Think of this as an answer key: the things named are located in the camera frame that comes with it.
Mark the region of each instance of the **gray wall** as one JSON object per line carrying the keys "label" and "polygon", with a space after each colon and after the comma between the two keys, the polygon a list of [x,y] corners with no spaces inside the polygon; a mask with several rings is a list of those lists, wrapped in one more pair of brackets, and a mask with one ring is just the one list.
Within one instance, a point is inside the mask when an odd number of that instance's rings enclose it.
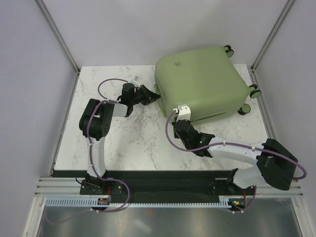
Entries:
{"label": "gray wall", "polygon": [[80,66],[147,65],[230,44],[251,64],[286,0],[44,0]]}
{"label": "gray wall", "polygon": [[279,140],[307,169],[302,181],[316,221],[316,1],[293,6],[257,75]]}
{"label": "gray wall", "polygon": [[0,6],[0,230],[22,235],[75,73],[32,0]]}

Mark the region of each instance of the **marble tabletop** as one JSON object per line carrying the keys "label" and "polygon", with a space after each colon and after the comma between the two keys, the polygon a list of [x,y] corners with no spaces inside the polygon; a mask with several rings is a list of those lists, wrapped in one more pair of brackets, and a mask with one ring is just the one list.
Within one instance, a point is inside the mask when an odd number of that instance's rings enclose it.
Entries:
{"label": "marble tabletop", "polygon": [[[245,82],[250,76],[245,64],[235,64]],[[97,92],[100,82],[109,78],[138,81],[154,90],[153,65],[82,67],[68,120],[63,132],[55,170],[86,170],[88,166],[87,144],[79,130],[79,120],[90,98],[101,100]],[[102,85],[101,92],[116,99],[121,94],[122,82],[110,81]],[[267,133],[256,99],[247,98],[251,112],[245,116],[237,112],[193,122],[200,132],[212,133],[225,139],[244,142],[264,142]],[[113,118],[105,139],[105,162],[110,170],[223,170],[247,168],[249,164],[225,158],[198,157],[171,146],[165,136],[166,118],[157,103],[136,105],[128,118]],[[171,139],[183,146],[179,139]]]}

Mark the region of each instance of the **gray panel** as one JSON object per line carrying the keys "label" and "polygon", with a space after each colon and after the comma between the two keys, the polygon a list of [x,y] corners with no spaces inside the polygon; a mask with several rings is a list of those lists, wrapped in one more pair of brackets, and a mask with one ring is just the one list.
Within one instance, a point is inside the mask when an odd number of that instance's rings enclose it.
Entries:
{"label": "gray panel", "polygon": [[230,44],[252,64],[286,0],[44,0],[80,66],[152,65]]}
{"label": "gray panel", "polygon": [[[82,208],[50,207],[50,221],[61,221]],[[213,208],[127,208],[114,213],[88,212],[62,225],[44,222],[45,237],[301,237],[290,199],[256,199],[244,214]]]}
{"label": "gray panel", "polygon": [[76,75],[32,0],[0,5],[0,235],[19,237]]}
{"label": "gray panel", "polygon": [[296,1],[256,75],[276,137],[307,170],[301,187],[316,221],[316,1]]}

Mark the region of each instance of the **green suitcase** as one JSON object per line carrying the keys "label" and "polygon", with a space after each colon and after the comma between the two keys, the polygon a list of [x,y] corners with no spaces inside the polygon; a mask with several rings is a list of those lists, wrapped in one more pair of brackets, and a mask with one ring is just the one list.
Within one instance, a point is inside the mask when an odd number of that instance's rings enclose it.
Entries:
{"label": "green suitcase", "polygon": [[191,109],[191,121],[238,111],[250,112],[246,98],[261,94],[257,85],[247,86],[229,57],[229,45],[211,46],[162,57],[156,63],[155,91],[161,112],[169,116],[179,105]]}

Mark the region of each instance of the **suitcase wheel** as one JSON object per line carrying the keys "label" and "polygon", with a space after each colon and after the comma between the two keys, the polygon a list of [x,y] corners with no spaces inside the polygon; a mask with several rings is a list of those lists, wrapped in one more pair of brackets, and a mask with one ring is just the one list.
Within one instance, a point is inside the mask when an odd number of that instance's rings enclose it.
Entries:
{"label": "suitcase wheel", "polygon": [[256,90],[256,89],[258,89],[258,86],[256,84],[252,84],[249,86],[249,88],[254,88]]}
{"label": "suitcase wheel", "polygon": [[261,90],[253,90],[250,92],[250,98],[254,99],[261,95]]}
{"label": "suitcase wheel", "polygon": [[225,49],[225,52],[227,52],[227,50],[232,49],[232,47],[229,44],[225,45],[223,48]]}
{"label": "suitcase wheel", "polygon": [[234,51],[232,49],[229,49],[226,51],[227,56],[230,58],[234,55]]}
{"label": "suitcase wheel", "polygon": [[247,113],[249,113],[251,111],[251,107],[248,104],[244,104],[239,110],[238,113],[240,115],[246,115]]}

